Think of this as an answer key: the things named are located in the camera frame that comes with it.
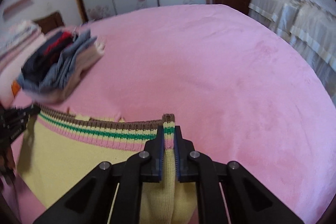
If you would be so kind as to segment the yellow striped knit cardigan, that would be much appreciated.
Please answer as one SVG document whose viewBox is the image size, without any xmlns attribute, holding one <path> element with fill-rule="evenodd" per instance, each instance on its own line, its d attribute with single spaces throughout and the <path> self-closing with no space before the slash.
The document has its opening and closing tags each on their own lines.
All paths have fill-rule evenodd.
<svg viewBox="0 0 336 224">
<path fill-rule="evenodd" d="M 29 122 L 17 171 L 36 198 L 53 205 L 100 162 L 126 161 L 163 127 L 163 179 L 142 188 L 141 223 L 188 223 L 197 207 L 194 183 L 178 182 L 173 114 L 154 121 L 94 119 L 42 107 Z"/>
</svg>

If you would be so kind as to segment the blue denim folded garment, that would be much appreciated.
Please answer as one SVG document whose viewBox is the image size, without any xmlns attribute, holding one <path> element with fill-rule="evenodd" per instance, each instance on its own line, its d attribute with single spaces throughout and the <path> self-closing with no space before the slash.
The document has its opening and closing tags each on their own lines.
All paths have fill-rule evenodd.
<svg viewBox="0 0 336 224">
<path fill-rule="evenodd" d="M 90 30 L 85 30 L 81 34 L 71 32 L 73 43 L 66 47 L 61 53 L 58 62 L 51 66 L 45 78 L 38 84 L 24 80 L 22 72 L 17 78 L 18 85 L 26 91 L 44 94 L 55 90 L 63 89 L 67 83 L 67 77 L 75 70 L 75 61 L 79 53 L 87 50 L 96 41 L 96 36 L 91 35 Z"/>
</svg>

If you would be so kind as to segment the pink cartoon pillow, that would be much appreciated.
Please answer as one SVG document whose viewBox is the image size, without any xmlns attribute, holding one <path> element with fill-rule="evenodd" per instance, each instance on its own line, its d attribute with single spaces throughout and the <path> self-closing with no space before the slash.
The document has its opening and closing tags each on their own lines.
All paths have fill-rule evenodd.
<svg viewBox="0 0 336 224">
<path fill-rule="evenodd" d="M 45 35 L 40 34 L 25 49 L 15 56 L 1 72 L 1 105 L 9 107 L 14 100 L 12 83 L 21 72 L 26 60 L 46 41 Z"/>
</svg>

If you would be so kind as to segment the pink bed blanket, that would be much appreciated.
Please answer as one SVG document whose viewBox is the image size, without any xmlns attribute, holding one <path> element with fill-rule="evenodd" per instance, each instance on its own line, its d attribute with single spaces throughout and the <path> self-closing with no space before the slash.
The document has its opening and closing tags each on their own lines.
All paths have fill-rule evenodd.
<svg viewBox="0 0 336 224">
<path fill-rule="evenodd" d="M 335 106 L 313 69 L 268 28 L 223 5 L 144 9 L 79 28 L 104 56 L 50 108 L 98 119 L 174 114 L 183 137 L 214 161 L 236 160 L 305 223 L 335 195 Z M 18 176 L 22 223 L 45 207 Z"/>
</svg>

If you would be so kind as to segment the dark navy folded garment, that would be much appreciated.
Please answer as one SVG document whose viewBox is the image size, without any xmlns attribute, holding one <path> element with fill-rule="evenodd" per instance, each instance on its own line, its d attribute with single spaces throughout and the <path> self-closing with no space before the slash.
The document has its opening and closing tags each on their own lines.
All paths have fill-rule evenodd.
<svg viewBox="0 0 336 224">
<path fill-rule="evenodd" d="M 73 35 L 69 31 L 59 31 L 33 53 L 23 65 L 21 72 L 24 80 L 40 83 L 58 62 L 60 53 L 73 43 Z"/>
</svg>

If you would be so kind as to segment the floral folded quilt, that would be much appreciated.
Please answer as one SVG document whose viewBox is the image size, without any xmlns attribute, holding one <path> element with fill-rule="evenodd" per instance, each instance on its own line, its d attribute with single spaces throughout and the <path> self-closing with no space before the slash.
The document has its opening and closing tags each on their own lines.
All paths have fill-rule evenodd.
<svg viewBox="0 0 336 224">
<path fill-rule="evenodd" d="M 31 20 L 22 20 L 1 31 L 1 61 L 21 53 L 41 34 L 41 27 Z"/>
</svg>

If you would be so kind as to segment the dark wooden headboard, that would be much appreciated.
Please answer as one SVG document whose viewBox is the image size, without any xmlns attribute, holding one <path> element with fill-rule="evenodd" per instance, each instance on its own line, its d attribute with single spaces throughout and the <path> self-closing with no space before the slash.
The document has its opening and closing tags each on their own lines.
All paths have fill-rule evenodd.
<svg viewBox="0 0 336 224">
<path fill-rule="evenodd" d="M 58 11 L 44 18 L 34 19 L 33 22 L 41 28 L 43 34 L 48 34 L 50 31 L 64 26 L 62 15 Z"/>
</svg>

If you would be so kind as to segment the light pink folded garment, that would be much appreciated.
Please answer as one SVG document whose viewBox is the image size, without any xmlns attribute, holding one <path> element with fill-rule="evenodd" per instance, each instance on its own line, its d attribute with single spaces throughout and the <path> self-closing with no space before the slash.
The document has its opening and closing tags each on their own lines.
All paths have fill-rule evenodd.
<svg viewBox="0 0 336 224">
<path fill-rule="evenodd" d="M 41 95 L 32 92 L 26 92 L 26 94 L 38 103 L 63 102 L 72 94 L 91 67 L 104 56 L 104 50 L 105 43 L 102 39 L 97 39 L 87 50 L 79 53 L 75 61 L 75 70 L 72 75 L 67 77 L 67 83 L 63 89 L 56 88 Z"/>
</svg>

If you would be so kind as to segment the pink wall shelf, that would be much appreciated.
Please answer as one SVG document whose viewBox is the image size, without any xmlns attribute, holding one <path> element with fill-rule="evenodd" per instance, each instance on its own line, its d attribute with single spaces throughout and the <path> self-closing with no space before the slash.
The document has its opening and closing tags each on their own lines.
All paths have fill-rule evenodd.
<svg viewBox="0 0 336 224">
<path fill-rule="evenodd" d="M 4 20 L 8 20 L 9 18 L 20 13 L 22 10 L 28 8 L 29 6 L 32 6 L 33 4 L 34 4 L 33 0 L 18 0 L 13 4 L 7 6 L 3 10 L 2 17 Z"/>
</svg>

